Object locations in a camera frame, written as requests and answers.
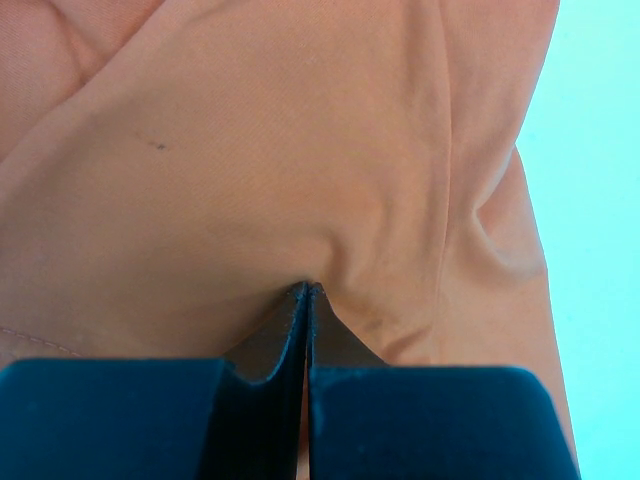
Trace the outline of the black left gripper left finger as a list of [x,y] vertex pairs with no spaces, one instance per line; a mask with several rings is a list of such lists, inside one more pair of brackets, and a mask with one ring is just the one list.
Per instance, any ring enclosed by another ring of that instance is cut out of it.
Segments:
[[292,479],[306,288],[222,358],[53,359],[1,372],[5,479]]

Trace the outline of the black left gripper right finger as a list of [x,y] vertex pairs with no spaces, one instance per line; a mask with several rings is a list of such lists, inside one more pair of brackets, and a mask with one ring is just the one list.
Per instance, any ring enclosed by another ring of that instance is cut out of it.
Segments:
[[309,291],[314,479],[575,479],[552,400],[529,371],[397,367]]

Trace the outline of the orange t shirt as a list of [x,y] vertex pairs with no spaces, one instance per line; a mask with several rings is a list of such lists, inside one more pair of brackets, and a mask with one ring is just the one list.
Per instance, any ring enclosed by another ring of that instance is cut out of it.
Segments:
[[516,146],[558,10],[3,2],[1,372],[222,358],[304,285],[314,479],[319,286],[389,365],[532,373],[575,462]]

